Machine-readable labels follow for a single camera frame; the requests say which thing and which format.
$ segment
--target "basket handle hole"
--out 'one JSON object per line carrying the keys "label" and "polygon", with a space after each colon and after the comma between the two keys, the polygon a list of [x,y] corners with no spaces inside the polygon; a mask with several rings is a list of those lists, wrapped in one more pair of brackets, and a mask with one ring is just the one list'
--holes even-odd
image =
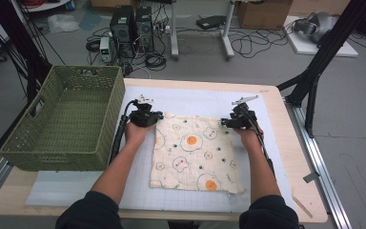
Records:
{"label": "basket handle hole", "polygon": [[40,98],[35,102],[34,108],[31,110],[31,116],[36,117],[38,114],[40,114],[41,109],[43,109],[44,105],[46,104],[46,101],[43,98]]}
{"label": "basket handle hole", "polygon": [[92,76],[92,75],[98,75],[99,74],[99,70],[97,70],[97,69],[85,69],[85,70],[79,70],[79,73],[81,75]]}

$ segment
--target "person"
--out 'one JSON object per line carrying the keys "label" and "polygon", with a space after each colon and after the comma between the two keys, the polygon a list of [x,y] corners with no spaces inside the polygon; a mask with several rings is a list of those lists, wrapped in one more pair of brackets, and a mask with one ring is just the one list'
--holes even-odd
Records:
{"label": "person", "polygon": [[[137,127],[131,122],[127,124],[125,146],[85,197],[76,201],[58,218],[55,228],[123,228],[118,216],[118,205],[133,159],[151,128]],[[280,194],[255,130],[235,131],[248,152],[252,186],[251,206],[240,215],[239,228],[298,228],[298,217]]]}

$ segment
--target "floor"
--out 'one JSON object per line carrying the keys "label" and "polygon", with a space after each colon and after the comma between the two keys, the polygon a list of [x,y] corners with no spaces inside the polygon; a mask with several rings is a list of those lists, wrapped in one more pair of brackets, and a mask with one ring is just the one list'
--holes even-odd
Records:
{"label": "floor", "polygon": [[[52,13],[67,13],[50,10]],[[88,10],[72,12],[76,21],[92,17]],[[93,31],[107,27],[109,20],[91,20],[84,30],[47,34],[47,38],[69,65],[86,65],[86,38]],[[194,22],[178,23],[195,28]],[[365,40],[358,40],[366,46]],[[49,61],[60,60],[45,43]],[[323,73],[316,98],[315,139],[347,216],[354,228],[366,228],[366,48],[349,40],[358,58],[336,57]],[[179,35],[181,55],[177,62],[166,51],[167,67],[161,72],[150,72],[152,79],[225,82],[239,84],[278,85],[302,73],[313,59],[311,55],[295,54],[290,44],[272,46],[256,57],[245,59],[236,55],[226,61],[222,44],[212,33],[183,33]],[[148,78],[138,70],[130,77]],[[287,95],[291,89],[282,92]],[[26,100],[11,62],[0,62],[0,136],[24,107]],[[0,216],[0,228],[53,228],[55,217],[16,218]],[[126,228],[160,228],[164,221],[125,220]],[[236,223],[202,222],[202,228],[235,228]],[[329,218],[323,224],[305,224],[306,228],[336,228]]]}

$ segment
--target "tabletop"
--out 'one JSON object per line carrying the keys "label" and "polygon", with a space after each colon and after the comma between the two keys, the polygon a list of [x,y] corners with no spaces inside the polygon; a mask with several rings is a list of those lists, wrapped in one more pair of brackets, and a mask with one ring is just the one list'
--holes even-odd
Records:
{"label": "tabletop", "polygon": [[[127,87],[191,89],[202,91],[246,92],[262,94],[274,129],[276,144],[281,153],[287,174],[295,210],[300,222],[325,222],[328,219],[316,183],[304,181],[311,173],[308,162],[287,113],[281,94],[274,86],[226,84],[191,81],[169,81],[149,79],[124,79]],[[59,216],[66,207],[36,207],[26,205],[36,172],[13,168],[0,189],[0,215],[11,216]],[[192,213],[172,211],[123,210],[121,218],[136,219],[190,219],[190,220],[238,220],[237,213]]]}

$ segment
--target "aluminum frame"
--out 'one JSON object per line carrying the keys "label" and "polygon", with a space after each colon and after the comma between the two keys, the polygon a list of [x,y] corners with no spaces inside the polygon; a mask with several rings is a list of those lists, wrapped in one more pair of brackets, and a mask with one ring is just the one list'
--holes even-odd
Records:
{"label": "aluminum frame", "polygon": [[305,129],[305,114],[302,108],[291,107],[290,109],[296,119],[296,125],[301,132],[302,139],[304,140],[305,147],[307,148],[307,153],[310,161],[314,166],[314,170],[320,174],[318,183],[325,194],[327,203],[331,209],[332,216],[335,220],[335,224],[338,229],[352,229],[349,218],[341,204],[340,198],[338,197],[336,188],[332,182],[329,171],[326,167],[325,161],[323,160],[322,154],[317,147],[314,138],[310,138],[308,131]]}

